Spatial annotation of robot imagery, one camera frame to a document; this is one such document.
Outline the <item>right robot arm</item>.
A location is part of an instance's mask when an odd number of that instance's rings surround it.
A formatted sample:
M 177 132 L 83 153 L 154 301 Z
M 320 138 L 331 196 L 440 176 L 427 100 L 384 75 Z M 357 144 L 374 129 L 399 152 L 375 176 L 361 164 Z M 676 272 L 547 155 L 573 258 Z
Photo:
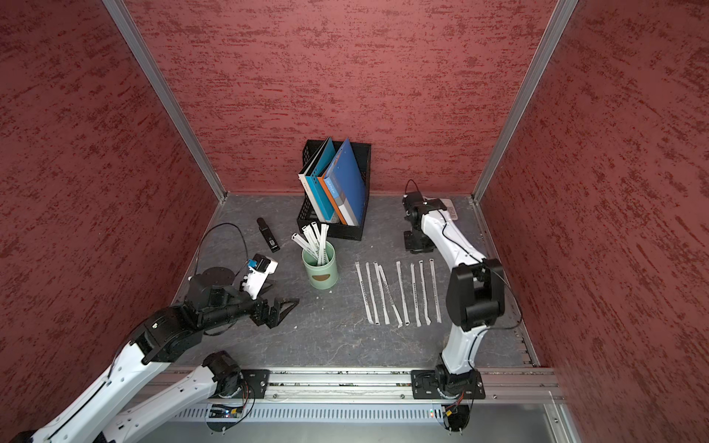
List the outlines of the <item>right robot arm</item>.
M 415 191 L 404 195 L 403 205 L 404 219 L 412 225 L 404 233 L 405 248 L 412 253 L 437 249 L 451 271 L 445 302 L 452 329 L 435 377 L 443 396 L 458 398 L 475 388 L 476 354 L 505 312 L 502 266 L 473 247 L 442 200 Z

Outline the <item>black stapler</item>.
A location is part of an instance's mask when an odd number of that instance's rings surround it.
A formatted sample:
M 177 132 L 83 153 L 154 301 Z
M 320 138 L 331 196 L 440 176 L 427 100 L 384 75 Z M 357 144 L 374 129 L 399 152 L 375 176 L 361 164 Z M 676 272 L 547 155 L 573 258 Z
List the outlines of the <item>black stapler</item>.
M 263 236 L 270 251 L 271 252 L 279 251 L 281 249 L 280 245 L 279 245 L 276 237 L 274 236 L 273 231 L 271 230 L 271 227 L 269 227 L 269 225 L 267 224 L 265 219 L 262 217 L 258 217 L 257 224 L 258 224 L 258 230 L 260 230 L 260 233 Z

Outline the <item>blue folder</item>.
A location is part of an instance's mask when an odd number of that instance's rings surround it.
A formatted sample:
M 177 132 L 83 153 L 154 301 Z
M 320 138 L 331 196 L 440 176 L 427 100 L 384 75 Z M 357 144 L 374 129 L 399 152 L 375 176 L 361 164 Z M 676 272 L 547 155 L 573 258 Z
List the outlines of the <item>blue folder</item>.
M 323 175 L 345 224 L 360 226 L 365 213 L 366 184 L 350 140 L 345 140 Z

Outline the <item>wrapped straws in cup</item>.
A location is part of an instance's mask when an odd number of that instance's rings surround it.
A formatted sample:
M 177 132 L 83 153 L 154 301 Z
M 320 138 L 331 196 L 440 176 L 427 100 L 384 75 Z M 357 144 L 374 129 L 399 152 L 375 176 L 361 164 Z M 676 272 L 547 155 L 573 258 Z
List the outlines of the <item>wrapped straws in cup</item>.
M 328 225 L 321 226 L 316 221 L 307 224 L 300 233 L 294 233 L 291 239 L 306 253 L 310 254 L 318 266 L 326 265 L 330 262 L 327 253 L 327 233 Z

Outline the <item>green cup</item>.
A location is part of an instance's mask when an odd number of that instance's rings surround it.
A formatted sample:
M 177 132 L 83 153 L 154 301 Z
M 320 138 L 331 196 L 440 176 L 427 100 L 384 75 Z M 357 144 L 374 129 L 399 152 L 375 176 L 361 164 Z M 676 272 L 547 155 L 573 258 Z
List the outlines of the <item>green cup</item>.
M 336 251 L 330 241 L 326 242 L 325 253 L 329 261 L 318 265 L 317 260 L 306 250 L 301 251 L 308 282 L 317 290 L 330 290 L 339 281 Z

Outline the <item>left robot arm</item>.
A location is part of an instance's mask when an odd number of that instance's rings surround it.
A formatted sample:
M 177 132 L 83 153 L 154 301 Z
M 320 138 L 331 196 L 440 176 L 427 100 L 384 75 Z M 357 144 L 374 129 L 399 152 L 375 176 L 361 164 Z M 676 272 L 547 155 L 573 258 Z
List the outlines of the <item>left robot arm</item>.
M 130 408 L 129 402 L 210 330 L 240 319 L 273 329 L 299 304 L 296 298 L 268 301 L 265 272 L 236 274 L 213 267 L 193 275 L 183 302 L 155 312 L 129 335 L 109 367 L 62 413 L 45 426 L 14 437 L 16 442 L 133 442 L 188 406 L 212 396 L 246 401 L 256 392 L 228 352 L 209 354 L 181 381 Z

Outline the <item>aluminium front rail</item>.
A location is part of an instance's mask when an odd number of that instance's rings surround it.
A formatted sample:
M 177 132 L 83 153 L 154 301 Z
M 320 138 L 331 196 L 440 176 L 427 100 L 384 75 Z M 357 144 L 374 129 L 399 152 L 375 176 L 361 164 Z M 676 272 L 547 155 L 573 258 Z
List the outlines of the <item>aluminium front rail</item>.
M 410 368 L 273 367 L 252 390 L 257 402 L 275 403 L 424 403 L 453 404 L 437 388 L 413 380 Z M 482 368 L 476 388 L 464 402 L 481 404 L 564 404 L 566 396 L 551 368 Z

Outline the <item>aluminium corner post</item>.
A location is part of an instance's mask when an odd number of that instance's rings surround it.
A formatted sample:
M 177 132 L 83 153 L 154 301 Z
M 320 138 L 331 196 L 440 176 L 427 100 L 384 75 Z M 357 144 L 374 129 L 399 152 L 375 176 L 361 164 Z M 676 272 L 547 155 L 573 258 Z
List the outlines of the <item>aluminium corner post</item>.
M 535 90 L 541 81 L 548 63 L 554 54 L 559 40 L 563 35 L 571 17 L 578 5 L 577 0 L 559 0 L 550 16 L 548 25 L 544 30 L 537 49 L 528 66 L 523 82 L 515 95 L 513 105 L 502 126 L 500 134 L 493 146 L 489 159 L 483 172 L 476 183 L 473 192 L 473 201 L 480 205 L 487 188 L 489 187 L 494 173 L 498 169 L 500 162 L 506 153 L 514 133 L 522 121 L 526 108 L 531 102 Z
M 116 24 L 118 31 L 138 62 L 143 74 L 153 87 L 154 92 L 170 117 L 175 129 L 185 142 L 188 151 L 210 186 L 218 203 L 223 204 L 226 201 L 228 193 L 199 142 L 196 133 L 188 122 L 188 118 L 186 118 L 175 94 L 172 92 L 162 71 L 158 67 L 149 47 L 141 36 L 138 26 L 129 13 L 126 3 L 118 0 L 103 0 L 103 5 L 107 9 L 114 24 Z

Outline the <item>orange book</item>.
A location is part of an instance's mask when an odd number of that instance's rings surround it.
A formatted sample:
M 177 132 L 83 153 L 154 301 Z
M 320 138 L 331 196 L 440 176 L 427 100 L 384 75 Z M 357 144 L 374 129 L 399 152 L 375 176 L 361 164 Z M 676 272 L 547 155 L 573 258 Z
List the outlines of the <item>orange book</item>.
M 321 188 L 325 192 L 325 195 L 330 202 L 330 206 L 332 206 L 335 215 L 337 216 L 339 224 L 346 225 L 345 218 L 343 217 L 343 214 L 341 213 L 334 197 L 332 197 L 332 193 L 330 193 L 330 188 L 325 182 L 325 179 L 322 176 L 318 177 L 319 183 L 321 184 Z

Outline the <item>straw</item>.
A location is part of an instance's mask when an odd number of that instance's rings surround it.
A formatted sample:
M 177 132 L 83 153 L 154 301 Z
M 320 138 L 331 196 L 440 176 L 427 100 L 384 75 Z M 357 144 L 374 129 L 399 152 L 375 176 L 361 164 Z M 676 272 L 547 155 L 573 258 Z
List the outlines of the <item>straw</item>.
M 400 288 L 400 294 L 401 294 L 402 308 L 403 308 L 403 312 L 404 312 L 404 325 L 409 326 L 411 324 L 411 322 L 410 322 L 410 317 L 408 314 L 408 306 L 407 306 L 406 298 L 405 298 L 403 268 L 402 268 L 402 262 L 400 262 L 400 260 L 397 260 L 397 262 L 396 262 L 396 269 L 397 269 L 397 276 L 398 276 L 398 282 L 399 282 L 399 288 Z
M 388 314 L 388 311 L 386 308 L 385 293 L 384 293 L 384 288 L 383 288 L 383 279 L 381 276 L 380 265 L 378 264 L 378 262 L 376 262 L 376 261 L 374 262 L 374 267 L 375 267 L 378 286 L 379 286 L 379 290 L 380 290 L 380 300 L 381 300 L 381 304 L 382 304 L 382 312 L 384 315 L 385 325 L 390 325 L 391 321 L 390 321 L 390 317 L 389 317 L 389 314 Z
M 418 262 L 419 265 L 419 273 L 420 273 L 420 278 L 421 278 L 421 291 L 422 291 L 422 297 L 423 297 L 423 312 L 424 312 L 424 319 L 426 321 L 426 325 L 431 325 L 431 319 L 429 317 L 428 313 L 428 296 L 427 296 L 427 285 L 426 285 L 426 278 L 425 278 L 425 271 L 424 271 L 424 261 L 419 260 Z
M 380 277 L 382 279 L 382 284 L 383 284 L 385 295 L 386 295 L 391 307 L 393 308 L 394 315 L 396 317 L 397 327 L 402 328 L 402 326 L 404 326 L 404 323 L 403 323 L 402 317 L 399 313 L 399 310 L 394 302 L 393 295 L 391 294 L 391 288 L 388 284 L 385 271 L 384 271 L 382 265 L 378 265 L 378 269 L 379 269 Z
M 432 291 L 437 323 L 442 323 L 441 304 L 439 303 L 439 291 L 434 258 L 429 259 L 430 275 L 432 280 Z
M 380 317 L 379 317 L 378 307 L 376 304 L 375 292 L 374 292 L 374 287 L 373 287 L 373 282 L 372 282 L 372 272 L 371 272 L 371 267 L 370 267 L 369 262 L 366 262 L 366 272 L 367 272 L 367 282 L 369 283 L 369 293 L 370 293 L 370 298 L 371 298 L 372 310 L 373 310 L 373 314 L 374 314 L 374 322 L 375 322 L 375 325 L 380 325 Z
M 419 312 L 419 304 L 418 304 L 418 297 L 417 297 L 417 278 L 415 278 L 415 265 L 413 263 L 410 264 L 410 274 L 411 274 L 411 280 L 412 280 L 412 297 L 413 297 L 413 302 L 414 302 L 414 308 L 415 308 L 415 324 L 417 327 L 422 326 L 421 318 L 420 318 L 420 312 Z
M 374 319 L 373 319 L 372 312 L 371 312 L 371 309 L 369 306 L 369 299 L 367 299 L 367 291 L 364 286 L 364 279 L 362 276 L 360 262 L 356 261 L 354 263 L 354 265 L 356 266 L 356 273 L 357 273 L 357 278 L 358 278 L 358 282 L 359 282 L 359 286 L 360 286 L 360 291 L 362 293 L 362 299 L 363 299 L 363 303 L 364 303 L 364 307 L 365 307 L 365 312 L 367 315 L 367 321 L 369 322 L 369 324 L 374 324 Z

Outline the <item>right aluminium corner post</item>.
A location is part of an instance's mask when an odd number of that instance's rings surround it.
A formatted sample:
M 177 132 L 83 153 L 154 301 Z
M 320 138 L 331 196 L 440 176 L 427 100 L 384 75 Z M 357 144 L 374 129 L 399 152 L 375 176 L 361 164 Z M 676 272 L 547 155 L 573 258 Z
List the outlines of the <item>right aluminium corner post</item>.
M 531 102 L 535 90 L 541 81 L 548 63 L 554 54 L 559 40 L 563 35 L 571 17 L 578 5 L 577 0 L 559 0 L 550 16 L 548 25 L 544 30 L 537 49 L 528 66 L 523 82 L 515 95 L 513 105 L 502 126 L 500 134 L 493 146 L 489 159 L 483 172 L 476 183 L 473 192 L 473 201 L 480 205 L 487 188 L 489 187 L 494 173 L 498 169 L 500 162 L 506 153 L 514 133 L 522 121 L 526 108 Z

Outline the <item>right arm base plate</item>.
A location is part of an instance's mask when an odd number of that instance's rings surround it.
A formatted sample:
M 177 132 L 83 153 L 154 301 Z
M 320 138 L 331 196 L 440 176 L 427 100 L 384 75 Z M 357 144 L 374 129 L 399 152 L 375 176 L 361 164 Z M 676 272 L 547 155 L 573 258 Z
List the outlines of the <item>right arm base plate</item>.
M 411 386 L 416 400 L 485 400 L 481 374 L 476 369 L 460 375 L 450 374 L 443 365 L 431 370 L 413 370 Z

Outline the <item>left aluminium corner post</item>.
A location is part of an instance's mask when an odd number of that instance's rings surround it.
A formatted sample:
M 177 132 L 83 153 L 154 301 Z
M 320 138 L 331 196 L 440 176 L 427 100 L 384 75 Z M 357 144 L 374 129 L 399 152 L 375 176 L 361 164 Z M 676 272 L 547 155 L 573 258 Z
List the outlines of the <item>left aluminium corner post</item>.
M 196 133 L 188 122 L 188 118 L 186 118 L 175 94 L 172 92 L 162 71 L 158 67 L 149 47 L 141 36 L 138 26 L 129 13 L 126 3 L 118 0 L 103 0 L 103 5 L 107 9 L 114 24 L 116 24 L 118 31 L 138 62 L 143 74 L 153 87 L 154 92 L 170 117 L 175 129 L 185 142 L 188 151 L 210 186 L 218 203 L 223 204 L 226 201 L 228 193 L 199 142 Z

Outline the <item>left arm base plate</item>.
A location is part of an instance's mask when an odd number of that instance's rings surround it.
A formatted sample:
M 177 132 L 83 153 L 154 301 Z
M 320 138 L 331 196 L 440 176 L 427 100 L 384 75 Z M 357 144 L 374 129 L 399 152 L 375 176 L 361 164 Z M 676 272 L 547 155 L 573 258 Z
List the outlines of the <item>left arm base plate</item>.
M 264 399 L 270 376 L 271 371 L 268 369 L 242 369 L 237 382 L 236 398 Z

